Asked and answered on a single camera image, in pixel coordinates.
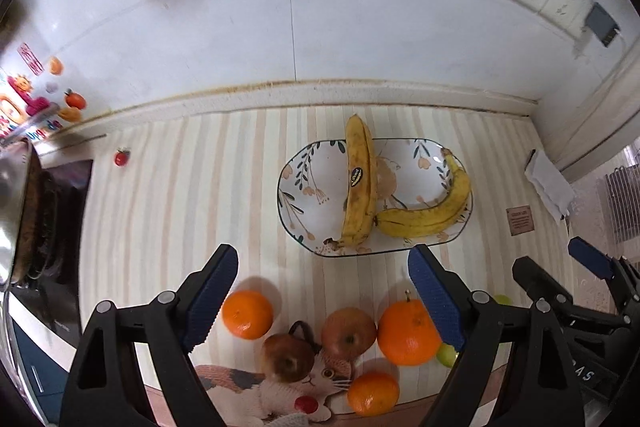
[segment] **white wall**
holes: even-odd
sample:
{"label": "white wall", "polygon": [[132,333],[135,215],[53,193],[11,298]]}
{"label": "white wall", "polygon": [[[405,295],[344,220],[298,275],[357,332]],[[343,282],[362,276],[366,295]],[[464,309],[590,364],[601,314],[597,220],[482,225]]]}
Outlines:
{"label": "white wall", "polygon": [[[19,1],[28,20],[0,67],[25,71],[22,41],[43,62],[57,55],[88,117],[220,86],[369,78],[542,99],[536,124],[548,131],[622,50],[592,39],[576,56],[569,36],[510,0]],[[638,36],[628,0],[597,1],[627,42]],[[32,82],[37,92],[45,77]]]}

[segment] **red magnet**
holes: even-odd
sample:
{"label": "red magnet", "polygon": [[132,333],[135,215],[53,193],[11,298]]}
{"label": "red magnet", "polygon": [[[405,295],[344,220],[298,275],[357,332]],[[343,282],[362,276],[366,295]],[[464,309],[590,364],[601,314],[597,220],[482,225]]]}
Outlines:
{"label": "red magnet", "polygon": [[129,161],[130,152],[129,149],[118,149],[116,156],[113,157],[113,163],[118,167],[127,165]]}

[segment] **stove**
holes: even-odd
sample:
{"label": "stove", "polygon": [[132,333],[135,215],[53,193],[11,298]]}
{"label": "stove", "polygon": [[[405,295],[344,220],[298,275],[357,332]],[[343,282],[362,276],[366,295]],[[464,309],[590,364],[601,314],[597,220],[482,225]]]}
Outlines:
{"label": "stove", "polygon": [[12,286],[15,298],[73,347],[82,336],[78,264],[92,164],[84,160],[44,169],[33,259],[26,278]]}

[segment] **striped tablecloth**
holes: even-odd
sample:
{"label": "striped tablecloth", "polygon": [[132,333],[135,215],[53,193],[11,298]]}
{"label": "striped tablecloth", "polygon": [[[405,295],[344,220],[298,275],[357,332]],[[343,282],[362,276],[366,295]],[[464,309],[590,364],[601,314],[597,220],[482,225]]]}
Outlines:
{"label": "striped tablecloth", "polygon": [[[278,176],[309,142],[344,138],[357,112],[373,137],[430,138],[462,160],[474,188],[474,212],[458,239],[434,247],[447,269],[470,289],[511,296],[527,304],[511,278],[511,264],[529,255],[568,290],[573,278],[566,229],[545,211],[524,165],[542,147],[529,118],[467,110],[410,106],[318,106],[200,115],[114,133],[94,163],[82,233],[80,306],[83,324],[96,303],[146,303],[175,289],[201,269],[220,243],[239,254],[237,285],[263,292],[274,304],[273,331],[305,319],[319,333],[327,314],[357,306],[376,320],[412,288],[406,252],[325,259],[303,250],[282,228],[276,209]],[[131,150],[117,167],[113,155]],[[506,209],[530,205],[535,231],[511,236]],[[217,321],[192,355],[213,363],[257,370],[260,342],[239,341]],[[145,383],[158,386],[141,350]],[[382,354],[376,345],[363,362]],[[505,361],[505,351],[496,365]],[[400,370],[400,403],[441,388],[447,370],[437,362]],[[344,397],[334,412],[350,409]]]}

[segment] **orange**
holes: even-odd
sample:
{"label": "orange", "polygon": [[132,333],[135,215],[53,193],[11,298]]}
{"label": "orange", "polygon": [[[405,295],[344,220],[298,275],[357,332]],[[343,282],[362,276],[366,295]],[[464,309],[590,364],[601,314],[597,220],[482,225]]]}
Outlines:
{"label": "orange", "polygon": [[60,73],[62,73],[62,70],[65,68],[62,65],[62,61],[60,61],[60,59],[58,59],[57,57],[52,57],[51,59],[49,59],[49,73],[53,74],[53,75],[60,75]]}
{"label": "orange", "polygon": [[437,353],[442,340],[424,304],[410,299],[392,304],[380,317],[378,346],[395,365],[420,365]]}
{"label": "orange", "polygon": [[261,293],[233,292],[222,304],[222,321],[232,335],[255,341],[273,324],[273,307]]}
{"label": "orange", "polygon": [[349,405],[360,416],[377,416],[391,411],[399,396],[396,379],[377,371],[356,378],[347,391]]}

